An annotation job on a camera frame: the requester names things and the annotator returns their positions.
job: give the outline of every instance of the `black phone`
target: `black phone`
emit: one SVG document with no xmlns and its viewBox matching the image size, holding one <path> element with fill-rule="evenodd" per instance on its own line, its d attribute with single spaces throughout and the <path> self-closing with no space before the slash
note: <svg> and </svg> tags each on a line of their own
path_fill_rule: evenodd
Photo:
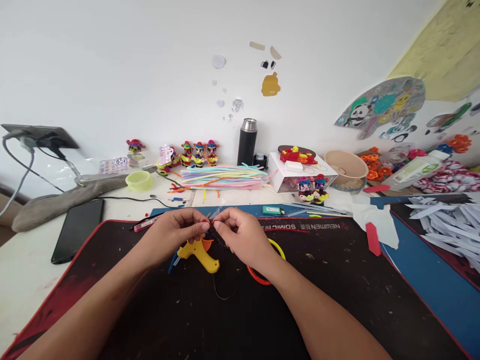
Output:
<svg viewBox="0 0 480 360">
<path fill-rule="evenodd" d="M 66 214 L 55 250 L 51 256 L 52 264 L 72 261 L 84 242 L 102 221 L 103 199 L 98 199 L 72 207 Z"/>
</svg>

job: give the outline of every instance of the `green label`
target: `green label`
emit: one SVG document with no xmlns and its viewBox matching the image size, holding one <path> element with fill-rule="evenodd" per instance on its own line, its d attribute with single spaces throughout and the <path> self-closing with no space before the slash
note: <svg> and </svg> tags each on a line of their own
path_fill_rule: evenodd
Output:
<svg viewBox="0 0 480 360">
<path fill-rule="evenodd" d="M 431 164 L 431 165 L 428 165 L 428 166 L 425 166 L 422 170 L 421 170 L 421 173 L 422 174 L 430 174 L 432 171 L 434 171 L 436 168 L 438 168 L 440 166 L 439 163 L 435 163 L 435 164 Z"/>
</svg>

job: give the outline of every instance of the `panda sticker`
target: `panda sticker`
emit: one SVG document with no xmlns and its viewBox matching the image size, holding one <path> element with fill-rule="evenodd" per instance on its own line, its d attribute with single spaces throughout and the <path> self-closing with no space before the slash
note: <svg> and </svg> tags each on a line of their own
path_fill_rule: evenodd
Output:
<svg viewBox="0 0 480 360">
<path fill-rule="evenodd" d="M 370 111 L 370 108 L 372 105 L 367 105 L 367 104 L 359 104 L 355 106 L 353 109 L 351 116 L 346 120 L 345 124 L 343 126 L 349 127 L 350 125 L 353 125 L 354 127 L 359 126 L 364 118 L 367 116 L 367 114 Z"/>
</svg>

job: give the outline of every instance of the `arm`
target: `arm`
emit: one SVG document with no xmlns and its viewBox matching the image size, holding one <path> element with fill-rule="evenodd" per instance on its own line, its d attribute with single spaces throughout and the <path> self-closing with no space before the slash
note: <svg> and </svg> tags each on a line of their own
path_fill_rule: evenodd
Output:
<svg viewBox="0 0 480 360">
<path fill-rule="evenodd" d="M 207 218 L 193 208 L 161 215 L 138 244 L 20 359 L 60 360 L 66 354 L 72 360 L 96 359 L 142 277 L 185 241 L 199 241 L 209 227 Z"/>
<path fill-rule="evenodd" d="M 277 254 L 253 215 L 228 208 L 214 220 L 230 250 L 276 287 L 312 359 L 390 359 L 348 311 Z"/>
</svg>

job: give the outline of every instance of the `black vacuum flask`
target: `black vacuum flask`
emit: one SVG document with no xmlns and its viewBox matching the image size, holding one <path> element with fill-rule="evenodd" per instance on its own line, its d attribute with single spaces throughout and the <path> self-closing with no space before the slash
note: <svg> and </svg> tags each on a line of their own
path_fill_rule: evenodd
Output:
<svg viewBox="0 0 480 360">
<path fill-rule="evenodd" d="M 257 120 L 243 119 L 240 129 L 240 142 L 238 144 L 238 158 L 236 164 L 245 163 L 252 166 L 254 163 L 255 140 L 257 140 Z"/>
</svg>

